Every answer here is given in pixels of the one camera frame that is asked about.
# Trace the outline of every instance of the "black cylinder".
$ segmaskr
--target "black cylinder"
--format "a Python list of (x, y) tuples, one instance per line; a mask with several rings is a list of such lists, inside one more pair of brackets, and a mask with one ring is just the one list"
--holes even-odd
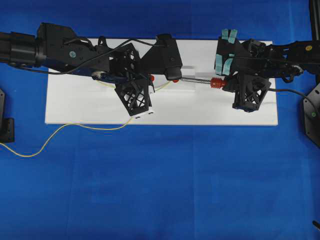
[(34, 35), (0, 32), (0, 62), (14, 67), (40, 67), (45, 59), (43, 44)]

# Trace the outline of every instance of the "red rubber stopper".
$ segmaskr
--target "red rubber stopper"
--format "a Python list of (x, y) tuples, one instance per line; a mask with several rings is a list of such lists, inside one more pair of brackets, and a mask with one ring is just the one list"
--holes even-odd
[(213, 89), (220, 89), (226, 85), (226, 82), (223, 81), (221, 78), (213, 77), (211, 78), (210, 86)]

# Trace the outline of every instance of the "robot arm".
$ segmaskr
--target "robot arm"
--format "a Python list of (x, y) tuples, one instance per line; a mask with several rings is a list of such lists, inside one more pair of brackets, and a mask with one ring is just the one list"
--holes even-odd
[(215, 58), (216, 74), (225, 76), (222, 90), (235, 93), (235, 109), (259, 110), (269, 78), (291, 83), (304, 71), (320, 74), (318, 40), (266, 45), (254, 39), (240, 43), (236, 35), (236, 30), (222, 30)]
[[(182, 61), (176, 40), (161, 34), (151, 49), (140, 58), (129, 39), (116, 48), (107, 45), (101, 36), (93, 46), (66, 26), (42, 23), (37, 37), (23, 33), (0, 33), (0, 62), (32, 72), (73, 74), (92, 77), (115, 84), (115, 91), (130, 116), (149, 110), (150, 74), (165, 75), (169, 81), (182, 77)], [(31, 68), (47, 67), (58, 73)]]

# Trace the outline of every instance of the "blue tablecloth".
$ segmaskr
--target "blue tablecloth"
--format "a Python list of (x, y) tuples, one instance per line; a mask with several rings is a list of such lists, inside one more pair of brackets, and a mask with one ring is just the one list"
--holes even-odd
[[(278, 45), (311, 39), (306, 0), (1, 3), (1, 32), (35, 35), (41, 22), (88, 37), (217, 39), (229, 28)], [(19, 152), (36, 152), (58, 127), (44, 123), (47, 79), (0, 64)], [(314, 86), (308, 73), (277, 81), (305, 93)], [(320, 150), (304, 135), (301, 98), (277, 101), (274, 127), (71, 126), (34, 158), (1, 148), (0, 239), (319, 239)]]

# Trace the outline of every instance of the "yellow cable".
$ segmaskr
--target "yellow cable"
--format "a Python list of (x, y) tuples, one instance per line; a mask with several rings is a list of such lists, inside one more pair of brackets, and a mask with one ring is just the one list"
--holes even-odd
[(97, 81), (98, 83), (102, 84), (102, 85), (105, 85), (105, 86), (109, 87), (109, 88), (113, 88), (113, 89), (116, 88), (115, 86), (110, 85), (110, 84), (108, 84), (108, 83), (105, 83), (105, 82), (103, 82), (103, 81), (99, 81), (99, 80), (96, 80), (96, 81)]
[(171, 83), (171, 81), (168, 81), (167, 83), (163, 84), (161, 87), (155, 89), (155, 91), (159, 91), (159, 90), (165, 88), (165, 87), (168, 86), (168, 84), (170, 84), (170, 83)]
[(47, 141), (45, 141), (45, 143), (43, 144), (43, 146), (40, 148), (40, 150), (34, 154), (31, 154), (31, 155), (24, 155), (24, 154), (20, 154), (20, 153), (17, 153), (16, 151), (14, 151), (12, 148), (8, 147), (7, 145), (5, 145), (4, 143), (1, 143), (0, 142), (0, 145), (5, 147), (7, 150), (9, 150), (10, 152), (12, 152), (13, 154), (19, 156), (19, 157), (22, 157), (22, 158), (32, 158), (38, 154), (40, 154), (44, 149), (45, 147), (47, 146), (47, 144), (49, 143), (49, 141), (63, 128), (67, 127), (67, 126), (79, 126), (79, 127), (82, 127), (82, 128), (85, 128), (85, 129), (93, 129), (93, 130), (102, 130), (102, 131), (112, 131), (112, 130), (118, 130), (118, 129), (122, 129), (124, 128), (125, 126), (127, 126), (131, 120), (133, 118), (131, 117), (125, 124), (123, 124), (122, 126), (119, 126), (119, 127), (115, 127), (115, 128), (97, 128), (97, 127), (91, 127), (91, 126), (85, 126), (85, 125), (82, 125), (82, 124), (78, 124), (78, 123), (68, 123), (68, 124), (65, 124), (65, 125), (62, 125), (61, 127), (59, 127), (57, 130), (54, 131), (54, 133), (51, 134), (51, 136), (47, 139)]

